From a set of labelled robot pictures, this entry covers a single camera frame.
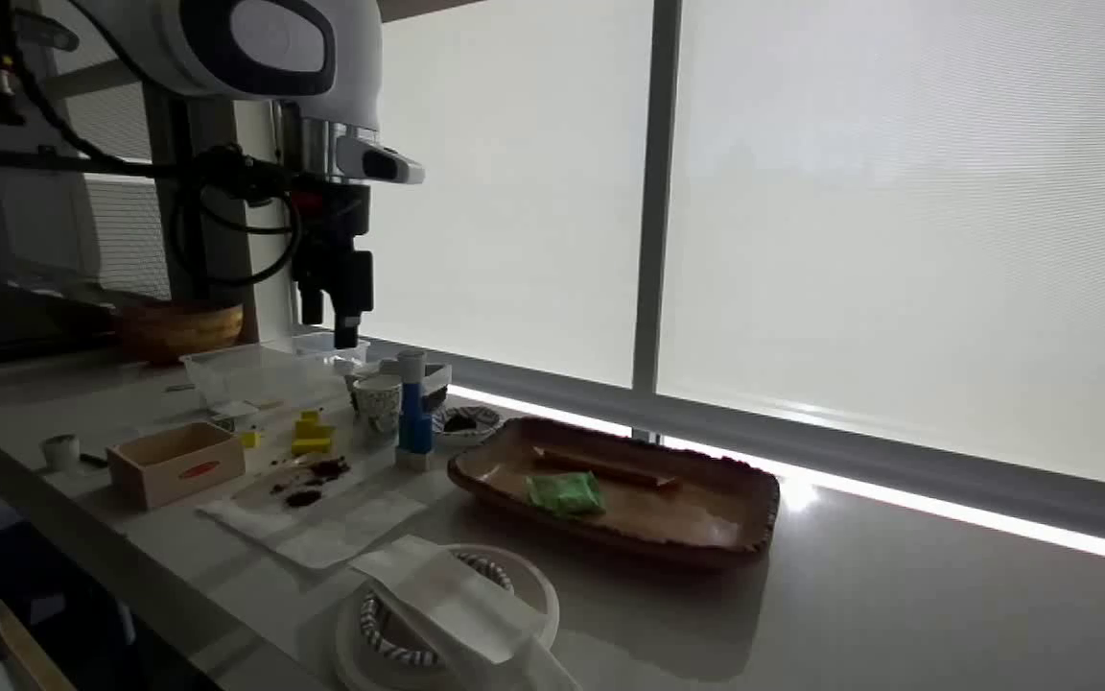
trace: bottle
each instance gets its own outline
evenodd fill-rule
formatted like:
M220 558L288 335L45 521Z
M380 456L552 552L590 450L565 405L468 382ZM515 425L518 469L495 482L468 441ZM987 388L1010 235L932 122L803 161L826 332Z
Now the bottle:
M421 471L433 455L433 420L426 416L426 352L400 352L400 372L402 372L402 407L400 407L400 469Z

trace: wooden tray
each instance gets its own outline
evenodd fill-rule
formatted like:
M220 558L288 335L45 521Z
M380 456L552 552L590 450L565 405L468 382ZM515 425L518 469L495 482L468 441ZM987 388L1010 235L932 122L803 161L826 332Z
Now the wooden tray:
M107 450L107 469L137 511L155 511L240 475L247 456L230 434L193 423Z
M606 511L561 519L531 505L526 482L565 471L538 461L538 446L568 456L647 471L674 488L646 488L595 471ZM515 420L488 446L449 461L449 482L476 501L561 533L602 541L655 562L731 567L753 562L776 530L779 482L739 461L641 446L549 420Z

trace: green object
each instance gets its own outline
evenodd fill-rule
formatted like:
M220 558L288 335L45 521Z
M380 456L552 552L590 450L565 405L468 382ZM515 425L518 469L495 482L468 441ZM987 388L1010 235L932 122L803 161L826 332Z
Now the green object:
M526 496L549 514L602 514L602 492L590 471L535 475Z

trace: bowl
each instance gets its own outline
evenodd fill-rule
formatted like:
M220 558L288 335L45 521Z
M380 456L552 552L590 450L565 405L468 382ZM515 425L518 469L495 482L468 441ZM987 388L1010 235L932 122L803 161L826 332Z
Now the bowl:
M439 434L451 450L483 446L504 432L504 416L491 407L449 407L439 416Z
M233 345L247 332L247 308L136 305L116 326L136 359L175 364L184 352Z

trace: window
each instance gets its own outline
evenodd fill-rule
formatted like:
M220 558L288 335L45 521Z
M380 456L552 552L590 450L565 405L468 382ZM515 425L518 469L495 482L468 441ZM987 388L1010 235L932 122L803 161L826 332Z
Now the window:
M373 340L630 382L651 17L488 0L386 24Z
M1105 482L1105 3L687 3L664 397Z

